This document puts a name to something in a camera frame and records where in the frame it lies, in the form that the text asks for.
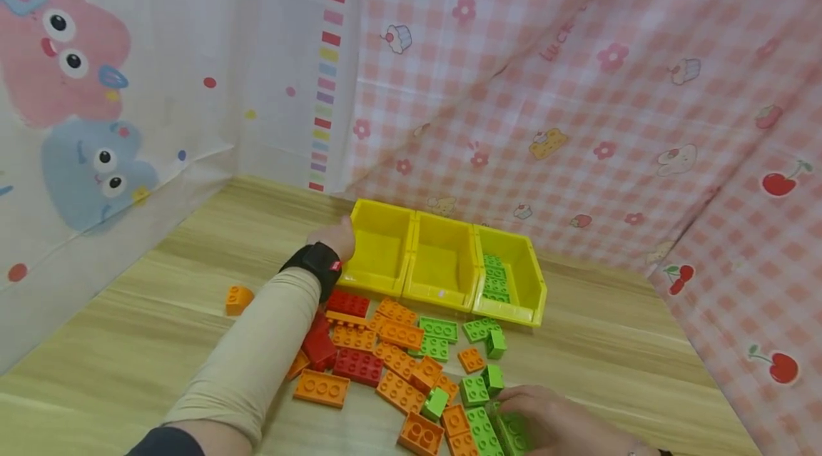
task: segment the pink flower print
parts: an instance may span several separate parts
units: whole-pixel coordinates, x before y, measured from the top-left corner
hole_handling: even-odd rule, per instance
[[[756,50],[756,56],[759,59],[767,58],[768,56],[771,56],[775,50],[777,50],[777,47],[779,47],[779,39],[772,36],[770,40]]]
[[[615,72],[625,63],[626,56],[628,56],[628,46],[612,43],[608,49],[601,50],[597,54],[599,68],[602,72]]]
[[[457,6],[451,11],[451,16],[457,19],[460,26],[473,20],[477,16],[477,3],[474,0],[457,0]]]
[[[397,160],[397,173],[407,176],[411,174],[411,169],[413,169],[413,167],[409,159]]]
[[[605,158],[611,158],[614,153],[617,152],[617,145],[613,142],[600,142],[599,146],[594,149],[594,154],[597,155],[597,158],[600,160],[604,160]]]
[[[360,140],[371,136],[371,123],[365,119],[357,119],[355,122],[355,135]]]
[[[631,224],[632,226],[636,226],[637,224],[642,224],[642,221],[645,220],[645,216],[642,213],[628,213],[625,216],[625,222]]]
[[[481,151],[477,151],[474,153],[474,158],[471,158],[471,165],[474,166],[475,169],[483,168],[488,164],[488,153],[483,153]]]

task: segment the building block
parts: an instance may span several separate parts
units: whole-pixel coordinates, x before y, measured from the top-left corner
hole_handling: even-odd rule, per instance
[[[467,348],[457,354],[457,359],[463,365],[466,374],[471,374],[485,367],[485,360],[477,348]]]
[[[463,378],[460,382],[460,395],[463,397],[463,406],[483,406],[488,402],[488,391],[485,390],[485,381],[482,377]]]
[[[516,413],[499,413],[499,401],[488,403],[487,414],[491,419],[502,450],[508,456],[524,456],[532,447],[526,431],[525,419]]]
[[[456,322],[450,320],[433,319],[432,317],[420,317],[420,328],[426,335],[444,338],[448,343],[460,341],[460,329]]]
[[[253,300],[254,292],[243,285],[233,285],[228,289],[228,295],[225,298],[225,314],[229,317],[242,315],[245,307],[252,304]]]
[[[306,369],[303,370],[303,375],[297,382],[294,397],[299,400],[325,404],[325,406],[343,407],[350,384],[351,380],[347,378]]]
[[[425,331],[420,328],[400,324],[391,319],[385,320],[380,330],[380,338],[383,342],[393,343],[401,348],[409,348],[415,351],[422,349],[422,336]]]
[[[417,314],[405,306],[397,303],[396,300],[385,298],[377,306],[377,313],[395,320],[400,324],[414,325],[417,322]]]
[[[434,387],[440,387],[443,389],[445,393],[448,394],[448,405],[451,405],[451,402],[454,402],[457,394],[460,392],[460,386],[456,384],[454,381],[451,381],[445,372],[440,374],[437,382],[435,382]]]
[[[485,339],[485,354],[490,360],[499,360],[505,351],[508,350],[505,344],[505,336],[502,331],[493,330]]]
[[[488,337],[488,332],[491,330],[502,331],[502,328],[497,324],[496,320],[488,319],[488,317],[485,319],[472,320],[463,325],[465,336],[471,343],[482,342]]]
[[[480,454],[480,449],[475,444],[471,431],[447,437],[447,440],[451,456],[478,456]]]
[[[417,413],[409,413],[397,443],[417,456],[437,456],[442,435],[443,430],[439,425]]]
[[[428,395],[428,399],[422,404],[423,417],[426,417],[431,422],[439,422],[442,417],[442,411],[448,406],[448,392],[443,389],[433,389]]]
[[[382,358],[386,369],[394,370],[406,381],[411,381],[411,372],[417,366],[417,360],[402,352],[402,349],[389,343],[380,342],[374,349],[374,355]]]
[[[308,357],[310,368],[320,372],[334,366],[337,359],[337,347],[326,330],[309,331],[303,339],[302,349]]]
[[[482,381],[485,382],[485,389],[488,390],[488,397],[496,397],[502,392],[505,383],[502,381],[502,369],[499,365],[489,363],[482,371]]]
[[[357,328],[358,330],[364,330],[366,326],[368,326],[368,321],[362,317],[346,315],[339,311],[326,311],[325,317],[332,325],[348,326],[350,328]]]
[[[466,410],[465,414],[467,422],[471,424],[471,435],[474,435],[474,442],[480,456],[504,456],[502,445],[499,443],[485,409],[473,407]]]
[[[303,349],[299,349],[299,351],[297,351],[297,357],[294,358],[290,368],[288,368],[288,374],[285,375],[285,379],[291,381],[297,377],[303,369],[307,368],[309,364],[310,361],[306,353],[303,352]]]
[[[422,392],[407,384],[391,370],[386,370],[377,384],[377,395],[406,414],[419,413],[425,402],[425,395]]]
[[[325,309],[355,317],[363,317],[364,319],[365,315],[368,314],[369,304],[371,304],[371,300],[364,298],[362,295],[348,293],[345,290],[336,288],[334,292],[331,292],[331,297],[328,298]]]
[[[471,425],[467,423],[467,415],[462,404],[449,406],[442,411],[442,425],[448,438],[468,433],[471,430]]]
[[[440,379],[440,374],[442,374],[442,365],[427,356],[421,359],[411,371],[410,382],[415,389],[428,395]]]
[[[340,349],[331,374],[361,382],[363,385],[377,387],[382,378],[382,360],[365,351]]]
[[[359,349],[360,351],[373,353],[374,344],[377,343],[377,333],[337,326],[334,328],[334,336],[331,337],[331,341],[337,347]]]

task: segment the table surface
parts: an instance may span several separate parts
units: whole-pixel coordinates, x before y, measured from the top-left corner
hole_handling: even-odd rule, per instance
[[[124,454],[232,325],[223,315],[228,287],[258,289],[310,230],[351,207],[234,179],[0,378],[0,454]],[[499,364],[508,386],[553,387],[677,456],[759,454],[646,280],[555,255],[541,255],[540,265],[548,286],[542,326],[505,326]],[[260,340],[266,350],[276,350],[273,339]],[[464,375],[455,349],[445,370]],[[395,445],[402,414],[373,389],[352,384],[340,411],[293,400],[295,383],[271,408],[260,454],[405,452]]]

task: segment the blue cartoon character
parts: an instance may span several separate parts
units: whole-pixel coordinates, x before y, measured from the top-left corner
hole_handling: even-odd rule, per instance
[[[129,122],[72,118],[54,126],[43,142],[46,189],[69,228],[108,232],[131,204],[142,204],[157,186],[157,171],[137,160],[140,132]]]

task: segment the cartoon print fabric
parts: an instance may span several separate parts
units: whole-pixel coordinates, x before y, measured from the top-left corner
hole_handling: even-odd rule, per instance
[[[764,454],[811,454],[820,1],[362,0],[341,191],[644,273]]]

